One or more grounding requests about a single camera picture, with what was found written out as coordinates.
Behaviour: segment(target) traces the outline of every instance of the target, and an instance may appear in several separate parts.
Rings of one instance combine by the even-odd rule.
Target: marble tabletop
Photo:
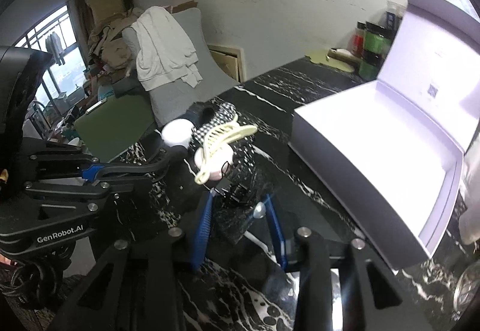
[[[288,147],[293,110],[362,83],[352,74],[312,64],[303,58],[238,85],[212,101],[236,106],[240,123],[255,124],[253,167],[261,173],[282,207],[301,225],[325,238],[349,242],[364,237],[335,197]],[[143,163],[150,151],[142,142],[123,159]],[[193,163],[185,160],[154,185],[148,204],[135,200],[107,204],[97,234],[91,238],[95,257],[118,238],[139,241],[178,224],[195,209],[204,186],[193,178]],[[207,259],[198,274],[178,276],[183,290],[184,317],[189,330],[288,330],[292,328],[298,276],[285,274],[272,260],[271,245],[254,204],[214,208]],[[449,330],[458,320],[453,295],[465,268],[479,259],[477,245],[461,244],[458,218],[465,205],[459,198],[448,229],[433,259],[398,270],[396,278],[436,331]]]

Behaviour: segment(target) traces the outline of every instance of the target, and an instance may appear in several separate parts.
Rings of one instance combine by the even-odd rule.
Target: box flap
[[[480,118],[480,23],[445,0],[408,0],[378,79],[465,151]]]

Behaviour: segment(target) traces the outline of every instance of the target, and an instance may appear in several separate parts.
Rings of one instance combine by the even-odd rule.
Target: open box
[[[378,79],[295,110],[290,146],[396,269],[431,258],[480,116],[480,24],[409,0]]]

